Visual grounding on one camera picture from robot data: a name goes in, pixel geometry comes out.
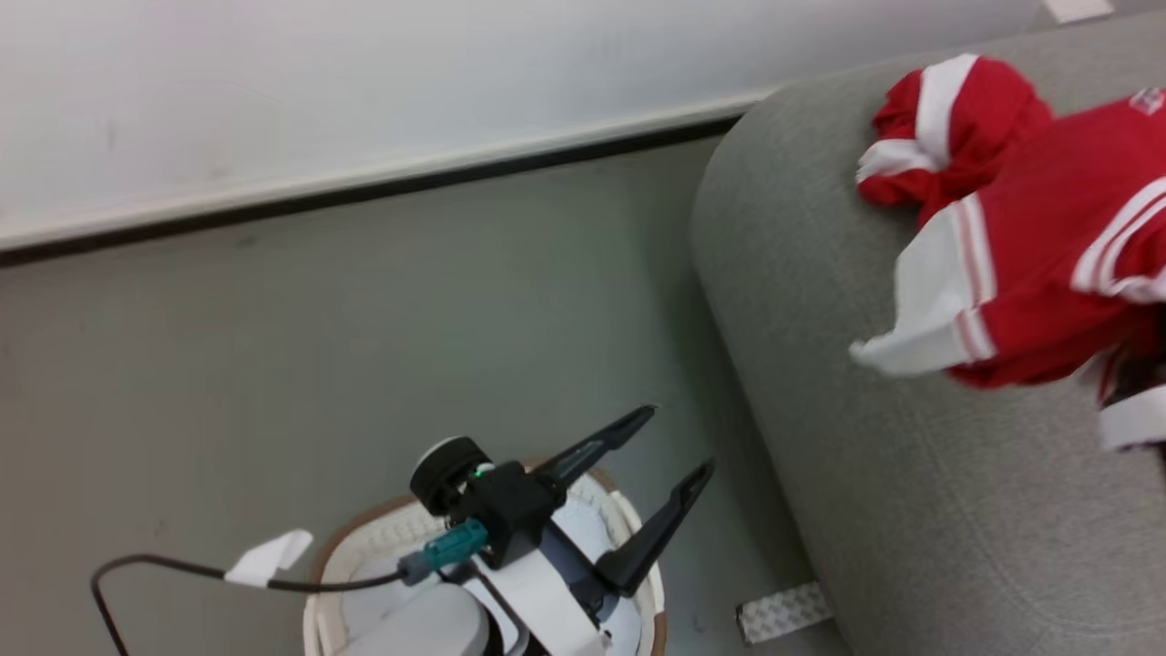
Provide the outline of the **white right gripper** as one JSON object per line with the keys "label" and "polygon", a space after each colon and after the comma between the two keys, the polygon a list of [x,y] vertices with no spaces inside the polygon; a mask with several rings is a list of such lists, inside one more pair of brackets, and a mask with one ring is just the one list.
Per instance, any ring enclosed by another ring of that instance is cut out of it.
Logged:
{"label": "white right gripper", "polygon": [[1103,407],[1100,439],[1108,452],[1166,446],[1166,386]]}

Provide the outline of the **white and grey left gripper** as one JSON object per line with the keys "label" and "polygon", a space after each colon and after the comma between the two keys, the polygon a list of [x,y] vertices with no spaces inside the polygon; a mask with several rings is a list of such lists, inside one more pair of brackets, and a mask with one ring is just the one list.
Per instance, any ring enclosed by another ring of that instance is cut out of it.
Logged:
{"label": "white and grey left gripper", "polygon": [[[600,458],[624,447],[655,414],[655,405],[639,405],[531,473],[550,485],[555,494],[566,494]],[[715,470],[712,458],[691,470],[628,541],[600,556],[595,574],[609,593],[624,598],[637,593]],[[545,528],[538,548],[506,567],[490,567],[482,555],[475,555],[469,566],[489,597],[490,639],[482,656],[609,656],[607,634],[573,590],[586,580],[592,563],[555,520]]]}

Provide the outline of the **red and white jersey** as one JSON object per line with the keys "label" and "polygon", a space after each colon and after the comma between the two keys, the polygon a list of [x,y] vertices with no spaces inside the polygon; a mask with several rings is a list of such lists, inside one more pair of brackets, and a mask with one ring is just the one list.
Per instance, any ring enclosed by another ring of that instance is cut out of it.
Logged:
{"label": "red and white jersey", "polygon": [[887,376],[1045,385],[1166,354],[1166,89],[1054,117],[1007,62],[904,75],[856,171],[872,205],[915,205],[895,324],[851,357]]}

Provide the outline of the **white woven laundry basket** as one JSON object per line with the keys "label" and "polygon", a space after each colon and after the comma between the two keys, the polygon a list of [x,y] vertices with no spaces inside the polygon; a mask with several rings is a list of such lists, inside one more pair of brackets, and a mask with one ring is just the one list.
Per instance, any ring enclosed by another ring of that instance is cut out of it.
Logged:
{"label": "white woven laundry basket", "polygon": [[[635,507],[599,466],[571,487],[566,507],[554,519],[590,560],[620,546],[642,525]],[[415,498],[393,498],[332,532],[312,560],[310,581],[387,574],[400,557],[443,531],[445,521],[433,519]],[[302,619],[304,656],[372,656],[351,651],[350,646],[422,588],[392,584],[309,599]],[[660,566],[649,570],[632,598],[618,601],[600,629],[609,633],[607,656],[665,656],[668,627]]]}

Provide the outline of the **white floor tape patch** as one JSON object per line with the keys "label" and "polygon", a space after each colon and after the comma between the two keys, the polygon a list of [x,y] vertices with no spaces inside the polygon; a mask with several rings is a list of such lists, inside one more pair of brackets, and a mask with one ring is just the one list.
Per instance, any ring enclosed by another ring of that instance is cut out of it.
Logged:
{"label": "white floor tape patch", "polygon": [[833,618],[833,607],[820,581],[779,590],[742,604],[735,611],[736,625],[742,634],[742,642],[746,646],[782,639],[792,632],[805,630]]}

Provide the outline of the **grey fabric sofa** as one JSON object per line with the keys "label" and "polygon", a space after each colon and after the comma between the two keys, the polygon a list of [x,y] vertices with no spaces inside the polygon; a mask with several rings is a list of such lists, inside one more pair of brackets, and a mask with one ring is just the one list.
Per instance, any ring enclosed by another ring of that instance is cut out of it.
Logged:
{"label": "grey fabric sofa", "polygon": [[691,219],[707,299],[858,656],[1166,656],[1166,445],[1108,451],[1079,378],[979,392],[886,378],[912,212],[858,199],[892,84],[944,51],[780,87],[712,154]]}

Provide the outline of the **white floor marker strip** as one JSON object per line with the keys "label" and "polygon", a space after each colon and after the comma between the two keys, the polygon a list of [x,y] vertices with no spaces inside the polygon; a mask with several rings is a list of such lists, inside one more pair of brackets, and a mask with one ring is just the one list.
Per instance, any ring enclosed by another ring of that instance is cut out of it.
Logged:
{"label": "white floor marker strip", "polygon": [[1041,3],[1054,24],[1059,26],[1079,24],[1111,16],[1116,12],[1111,0],[1041,0]]}

